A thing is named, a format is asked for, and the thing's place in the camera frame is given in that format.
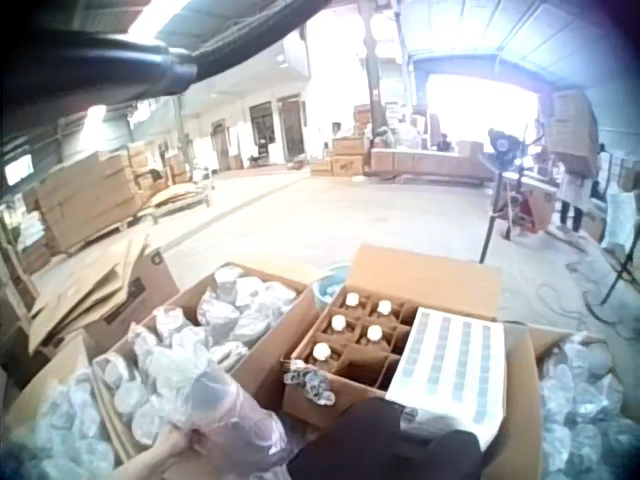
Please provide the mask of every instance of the steel beam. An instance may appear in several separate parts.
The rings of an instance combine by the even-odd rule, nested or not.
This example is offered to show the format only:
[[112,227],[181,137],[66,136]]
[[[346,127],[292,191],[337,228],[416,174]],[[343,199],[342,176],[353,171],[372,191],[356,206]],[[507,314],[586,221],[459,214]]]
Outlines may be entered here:
[[184,131],[184,120],[182,118],[182,95],[176,95],[171,97],[173,102],[173,114],[176,121],[176,129],[178,130],[178,143],[180,147],[180,153],[182,159],[189,164],[189,169],[193,173],[193,159],[189,155],[189,146],[186,142],[186,135]]
[[367,49],[365,67],[367,69],[367,82],[369,84],[369,102],[371,104],[371,129],[375,133],[378,129],[387,126],[387,119],[380,98],[380,62],[376,55],[376,39],[371,32],[371,17],[375,13],[375,5],[372,0],[358,0],[358,12],[364,20],[365,35],[364,45]]

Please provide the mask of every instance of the concrete floor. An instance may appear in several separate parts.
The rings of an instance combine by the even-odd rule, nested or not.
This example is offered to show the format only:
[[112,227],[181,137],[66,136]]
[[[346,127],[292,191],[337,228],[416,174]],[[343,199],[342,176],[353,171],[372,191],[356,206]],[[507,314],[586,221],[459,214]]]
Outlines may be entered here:
[[[140,228],[148,229],[151,243],[163,249],[180,288],[242,253],[318,267],[350,262],[362,243],[474,262],[480,255],[490,208],[488,190],[307,176],[296,172],[221,180],[212,193],[214,207],[198,207]],[[497,234],[501,228],[497,225],[486,262],[502,271],[500,320],[605,336],[625,387],[625,404],[640,418],[640,369],[634,369],[640,350],[594,320],[582,301],[583,290],[595,290],[594,298],[601,298],[613,279],[599,247],[588,243],[588,254],[581,254],[543,233],[506,242]],[[44,289],[59,285],[82,256],[86,261],[104,247],[100,243],[80,258],[47,267],[35,276],[36,284]],[[576,265],[579,274],[570,273],[568,263]],[[639,312],[640,295],[621,284],[605,316],[621,321],[618,330],[629,335],[629,327],[640,324]]]

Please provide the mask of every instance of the electrical cable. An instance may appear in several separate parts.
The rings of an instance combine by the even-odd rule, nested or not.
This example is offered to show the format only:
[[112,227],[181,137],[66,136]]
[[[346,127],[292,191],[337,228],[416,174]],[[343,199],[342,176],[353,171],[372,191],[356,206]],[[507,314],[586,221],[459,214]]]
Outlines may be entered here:
[[218,75],[282,40],[327,7],[329,0],[281,0],[216,37],[195,55],[196,81]]
[[[510,197],[511,197],[511,188],[509,186],[509,182],[505,182],[507,185],[507,209],[508,209],[508,223],[509,223],[509,228],[511,229],[511,234],[512,234],[512,238],[513,238],[513,217],[512,217],[512,210],[511,210],[511,201],[510,201]],[[541,314],[541,312],[536,308],[536,304],[535,302],[531,301],[531,298],[529,296],[529,294],[527,292],[529,292],[529,288],[527,288],[527,285],[525,283],[525,281],[523,280],[521,274],[520,274],[520,267],[519,267],[519,261],[517,259],[517,255],[516,255],[516,249],[515,249],[515,244],[513,243],[513,241],[511,242],[511,249],[510,249],[510,253],[511,253],[511,258],[512,258],[512,263],[514,266],[514,271],[516,274],[516,278],[518,280],[518,282],[520,283],[521,287],[522,287],[522,292],[524,292],[525,297],[527,299],[527,302],[529,303],[529,305],[532,307],[532,309],[538,313],[539,315]],[[599,284],[593,280],[592,278],[590,278],[588,275],[586,275],[584,272],[581,272],[577,269],[577,267],[575,265],[577,265],[578,262],[574,261],[574,262],[569,262],[565,265],[565,268],[567,268],[567,270],[569,271],[569,273],[574,273],[574,274],[580,274],[582,275],[589,283],[593,284],[594,286],[596,286],[596,288],[600,288]],[[559,308],[556,308],[554,306],[551,305],[550,302],[548,302],[543,296],[541,291],[543,289],[548,289],[551,290],[556,296],[557,299],[560,300],[561,298],[561,294],[558,291],[558,289],[549,284],[549,283],[540,283],[536,286],[535,288],[535,294],[537,297],[537,300],[539,303],[541,303],[547,310],[549,310],[551,313],[559,316],[559,317],[563,317],[567,320],[571,320],[572,322],[575,322],[576,328],[575,330],[587,330],[588,329],[588,324],[585,320],[585,315],[583,312],[580,312],[578,310],[569,310],[566,308],[562,307],[562,304],[560,303],[560,301],[556,302]],[[586,290],[583,290],[581,292],[581,296],[583,298],[583,300],[585,299],[585,296],[588,292]],[[622,340],[625,341],[639,341],[640,337],[637,335],[624,335],[622,332],[620,332],[619,329],[619,322],[612,322],[611,324],[607,324],[604,322],[601,322],[604,325],[607,325],[609,327],[612,328],[612,330],[614,331],[614,333],[616,335],[618,335],[618,337],[620,337]]]

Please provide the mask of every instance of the glass bottle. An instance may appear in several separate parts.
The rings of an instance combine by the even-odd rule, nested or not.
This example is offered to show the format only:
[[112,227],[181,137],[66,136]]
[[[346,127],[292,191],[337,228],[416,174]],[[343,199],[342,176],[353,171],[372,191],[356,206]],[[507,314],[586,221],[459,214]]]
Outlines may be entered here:
[[329,327],[329,333],[336,337],[343,337],[348,335],[347,331],[347,319],[344,315],[334,315],[331,317],[331,326]]
[[321,342],[317,343],[315,347],[313,347],[313,365],[320,369],[328,372],[331,369],[331,347],[328,344]]
[[348,310],[357,309],[360,305],[360,295],[354,292],[347,293],[347,298],[345,299],[344,303]]
[[367,335],[360,339],[360,345],[389,350],[389,344],[382,338],[382,327],[380,325],[371,325],[367,329]]

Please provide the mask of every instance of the doorway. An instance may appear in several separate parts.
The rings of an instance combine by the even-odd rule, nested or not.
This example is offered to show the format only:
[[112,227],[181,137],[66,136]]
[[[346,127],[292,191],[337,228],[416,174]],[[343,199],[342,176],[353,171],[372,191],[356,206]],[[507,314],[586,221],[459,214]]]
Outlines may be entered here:
[[225,172],[231,170],[229,162],[229,142],[227,141],[227,125],[224,120],[211,125],[211,143],[218,157],[218,170]]
[[287,162],[292,162],[298,155],[305,153],[302,135],[305,117],[303,110],[304,102],[300,100],[300,95],[278,99],[280,127],[284,140],[284,158]]

